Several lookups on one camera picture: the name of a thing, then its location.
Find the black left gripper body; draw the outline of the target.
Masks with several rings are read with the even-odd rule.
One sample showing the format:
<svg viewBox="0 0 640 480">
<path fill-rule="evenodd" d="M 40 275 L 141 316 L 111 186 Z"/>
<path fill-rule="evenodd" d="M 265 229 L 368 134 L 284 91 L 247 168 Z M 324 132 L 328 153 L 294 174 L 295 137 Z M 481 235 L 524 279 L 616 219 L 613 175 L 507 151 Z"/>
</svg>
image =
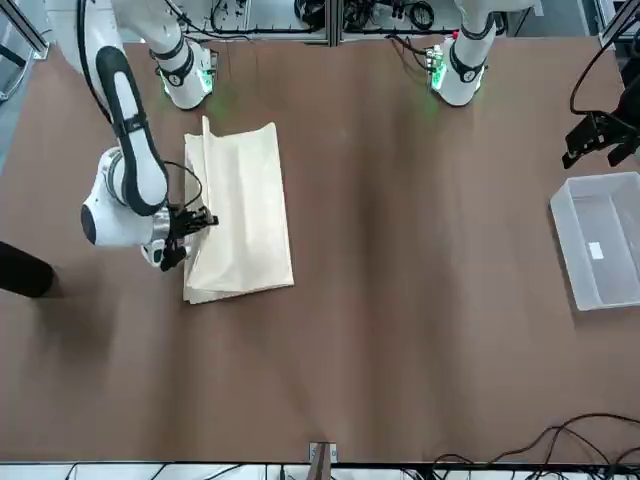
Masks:
<svg viewBox="0 0 640 480">
<path fill-rule="evenodd" d="M 636 76 L 622 92 L 617 107 L 612 112 L 597 110 L 596 150 L 614 146 L 615 150 L 639 149 L 639 76 Z"/>
</svg>

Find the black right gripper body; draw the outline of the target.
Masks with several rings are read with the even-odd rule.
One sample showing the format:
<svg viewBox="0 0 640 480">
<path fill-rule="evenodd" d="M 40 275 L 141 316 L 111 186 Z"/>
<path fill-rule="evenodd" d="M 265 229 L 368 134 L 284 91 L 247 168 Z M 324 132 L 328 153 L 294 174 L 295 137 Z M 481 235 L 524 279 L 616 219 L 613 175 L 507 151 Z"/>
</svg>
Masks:
<svg viewBox="0 0 640 480">
<path fill-rule="evenodd" d="M 194 232 L 194 213 L 180 209 L 177 205 L 169 206 L 169 233 L 164 241 L 160 270 L 168 271 L 176 267 L 187 257 L 184 239 Z"/>
</svg>

